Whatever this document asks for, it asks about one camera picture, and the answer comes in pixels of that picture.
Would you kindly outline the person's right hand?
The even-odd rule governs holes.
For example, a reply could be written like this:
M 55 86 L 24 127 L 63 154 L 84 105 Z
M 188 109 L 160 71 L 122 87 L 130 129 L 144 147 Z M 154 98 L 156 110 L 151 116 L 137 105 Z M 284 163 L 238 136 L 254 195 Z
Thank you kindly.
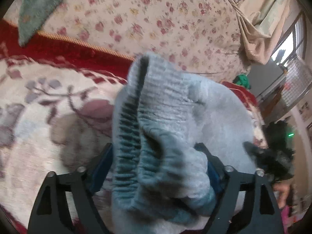
M 277 202 L 279 209 L 285 206 L 293 206 L 293 179 L 277 182 L 273 185 L 274 192 L 278 193 Z

